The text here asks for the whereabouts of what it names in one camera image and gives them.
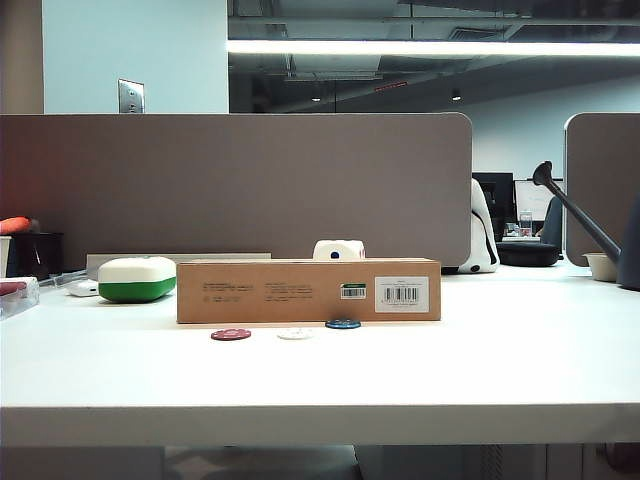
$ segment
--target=light switch plate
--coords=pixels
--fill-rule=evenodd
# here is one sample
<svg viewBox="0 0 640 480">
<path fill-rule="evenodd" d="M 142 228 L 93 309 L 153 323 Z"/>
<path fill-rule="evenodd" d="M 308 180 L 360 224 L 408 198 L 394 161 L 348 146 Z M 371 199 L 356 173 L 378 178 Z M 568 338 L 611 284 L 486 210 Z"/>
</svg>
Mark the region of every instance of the light switch plate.
<svg viewBox="0 0 640 480">
<path fill-rule="evenodd" d="M 144 83 L 118 79 L 120 113 L 144 113 Z"/>
</svg>

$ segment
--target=poker chip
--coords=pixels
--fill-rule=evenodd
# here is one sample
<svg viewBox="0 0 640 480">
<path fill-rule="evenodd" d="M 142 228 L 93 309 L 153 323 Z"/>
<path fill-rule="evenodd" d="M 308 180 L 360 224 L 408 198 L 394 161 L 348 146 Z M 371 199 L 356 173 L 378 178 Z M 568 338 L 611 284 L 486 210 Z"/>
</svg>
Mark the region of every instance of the poker chip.
<svg viewBox="0 0 640 480">
<path fill-rule="evenodd" d="M 313 337 L 313 331 L 310 328 L 284 328 L 277 335 L 283 340 L 306 340 Z"/>
<path fill-rule="evenodd" d="M 242 340 L 250 336 L 251 330 L 245 328 L 225 328 L 224 330 L 216 330 L 211 334 L 211 338 L 214 340 Z"/>
<path fill-rule="evenodd" d="M 329 320 L 325 322 L 325 327 L 328 328 L 337 328 L 337 329 L 348 329 L 348 328 L 358 328 L 361 326 L 359 320 L 351 320 L 349 318 L 338 318 L 335 320 Z"/>
</svg>

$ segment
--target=barcode label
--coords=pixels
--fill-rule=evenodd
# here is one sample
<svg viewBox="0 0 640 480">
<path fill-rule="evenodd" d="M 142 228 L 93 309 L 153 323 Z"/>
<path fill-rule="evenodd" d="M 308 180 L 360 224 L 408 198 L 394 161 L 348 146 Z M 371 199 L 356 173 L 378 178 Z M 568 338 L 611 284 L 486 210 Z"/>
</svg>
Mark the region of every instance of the barcode label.
<svg viewBox="0 0 640 480">
<path fill-rule="evenodd" d="M 418 292 L 418 287 L 387 287 L 384 289 L 384 301 L 393 305 L 415 305 Z"/>
<path fill-rule="evenodd" d="M 428 277 L 376 277 L 376 312 L 429 311 Z"/>
<path fill-rule="evenodd" d="M 367 298 L 367 285 L 364 283 L 343 283 L 340 285 L 342 300 L 362 300 Z"/>
</svg>

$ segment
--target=green and white container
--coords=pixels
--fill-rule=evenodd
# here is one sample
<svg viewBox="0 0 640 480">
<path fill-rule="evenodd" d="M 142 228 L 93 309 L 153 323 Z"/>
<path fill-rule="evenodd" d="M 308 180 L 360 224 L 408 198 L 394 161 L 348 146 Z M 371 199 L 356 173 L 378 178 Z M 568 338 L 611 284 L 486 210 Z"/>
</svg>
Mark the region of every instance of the green and white container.
<svg viewBox="0 0 640 480">
<path fill-rule="evenodd" d="M 176 264 L 165 257 L 116 258 L 98 269 L 98 293 L 112 302 L 151 302 L 175 286 Z"/>
</svg>

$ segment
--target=white poker chip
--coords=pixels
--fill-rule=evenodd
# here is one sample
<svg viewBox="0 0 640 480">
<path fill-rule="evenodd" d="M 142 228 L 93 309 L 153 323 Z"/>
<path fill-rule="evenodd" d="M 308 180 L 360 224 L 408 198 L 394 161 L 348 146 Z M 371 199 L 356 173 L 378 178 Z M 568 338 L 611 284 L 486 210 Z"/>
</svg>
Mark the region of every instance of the white poker chip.
<svg viewBox="0 0 640 480">
<path fill-rule="evenodd" d="M 313 337 L 310 328 L 284 328 L 278 332 L 278 338 L 283 340 L 306 340 Z"/>
</svg>

